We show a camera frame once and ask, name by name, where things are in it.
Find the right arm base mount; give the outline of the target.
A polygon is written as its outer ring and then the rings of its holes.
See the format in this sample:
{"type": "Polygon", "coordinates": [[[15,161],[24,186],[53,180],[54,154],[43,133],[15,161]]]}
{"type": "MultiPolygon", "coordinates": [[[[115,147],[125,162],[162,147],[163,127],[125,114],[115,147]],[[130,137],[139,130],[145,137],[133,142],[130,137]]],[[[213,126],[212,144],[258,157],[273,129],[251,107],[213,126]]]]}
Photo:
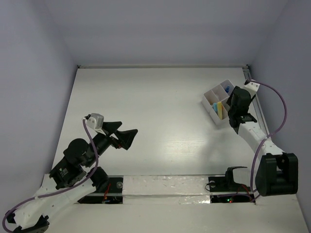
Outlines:
{"type": "Polygon", "coordinates": [[[250,187],[234,181],[233,171],[245,166],[227,168],[224,175],[208,177],[205,190],[209,192],[211,203],[247,203],[255,202],[254,193],[250,187]]]}

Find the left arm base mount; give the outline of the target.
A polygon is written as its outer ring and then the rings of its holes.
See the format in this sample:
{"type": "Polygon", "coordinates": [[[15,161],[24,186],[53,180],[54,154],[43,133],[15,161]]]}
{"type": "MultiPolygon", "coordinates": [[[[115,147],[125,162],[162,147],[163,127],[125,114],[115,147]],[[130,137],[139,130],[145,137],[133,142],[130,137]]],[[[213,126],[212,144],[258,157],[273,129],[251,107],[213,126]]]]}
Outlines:
{"type": "Polygon", "coordinates": [[[112,176],[104,191],[95,191],[78,200],[79,204],[123,204],[123,176],[112,176]]]}

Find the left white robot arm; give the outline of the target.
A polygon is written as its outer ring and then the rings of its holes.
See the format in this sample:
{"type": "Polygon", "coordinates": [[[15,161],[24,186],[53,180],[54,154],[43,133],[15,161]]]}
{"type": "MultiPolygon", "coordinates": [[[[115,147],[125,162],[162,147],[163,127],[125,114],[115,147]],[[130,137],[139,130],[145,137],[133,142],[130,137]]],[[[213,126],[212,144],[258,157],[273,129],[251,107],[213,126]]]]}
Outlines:
{"type": "Polygon", "coordinates": [[[99,158],[109,147],[128,150],[138,130],[119,131],[122,122],[105,122],[99,114],[84,117],[82,124],[89,140],[72,140],[35,194],[7,211],[2,219],[6,232],[10,223],[16,226],[15,233],[43,233],[49,220],[65,207],[88,194],[109,192],[110,178],[99,166],[99,158]]]}

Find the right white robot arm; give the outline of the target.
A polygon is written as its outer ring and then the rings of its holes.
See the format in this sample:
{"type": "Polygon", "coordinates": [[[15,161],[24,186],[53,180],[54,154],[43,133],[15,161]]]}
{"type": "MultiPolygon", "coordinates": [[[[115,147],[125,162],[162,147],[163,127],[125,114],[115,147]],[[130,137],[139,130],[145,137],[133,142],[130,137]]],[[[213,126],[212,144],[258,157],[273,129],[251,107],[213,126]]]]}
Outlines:
{"type": "Polygon", "coordinates": [[[250,188],[260,196],[292,195],[298,191],[298,158],[286,153],[265,134],[249,111],[249,106],[262,84],[250,80],[244,87],[236,86],[228,101],[229,124],[255,153],[250,172],[250,188]]]}

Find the yellow highlighter pen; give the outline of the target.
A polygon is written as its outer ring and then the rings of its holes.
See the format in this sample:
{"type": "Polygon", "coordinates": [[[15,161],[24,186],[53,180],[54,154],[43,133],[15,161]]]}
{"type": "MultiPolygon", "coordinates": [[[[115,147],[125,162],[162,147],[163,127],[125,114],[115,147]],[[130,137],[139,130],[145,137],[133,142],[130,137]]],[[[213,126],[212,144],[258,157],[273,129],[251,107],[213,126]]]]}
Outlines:
{"type": "Polygon", "coordinates": [[[217,115],[218,115],[219,119],[222,120],[223,119],[223,105],[222,105],[222,103],[220,101],[217,102],[217,104],[218,104],[217,115]]]}

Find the small blue-capped bottle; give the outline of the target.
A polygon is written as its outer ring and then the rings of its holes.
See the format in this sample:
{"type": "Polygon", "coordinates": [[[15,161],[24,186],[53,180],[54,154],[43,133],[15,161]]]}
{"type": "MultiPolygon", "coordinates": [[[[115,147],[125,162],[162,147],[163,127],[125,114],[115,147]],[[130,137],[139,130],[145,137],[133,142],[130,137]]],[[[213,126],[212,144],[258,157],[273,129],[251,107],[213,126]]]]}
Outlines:
{"type": "Polygon", "coordinates": [[[226,92],[226,93],[229,93],[229,91],[230,91],[230,86],[228,85],[228,86],[225,88],[225,92],[226,92]]]}

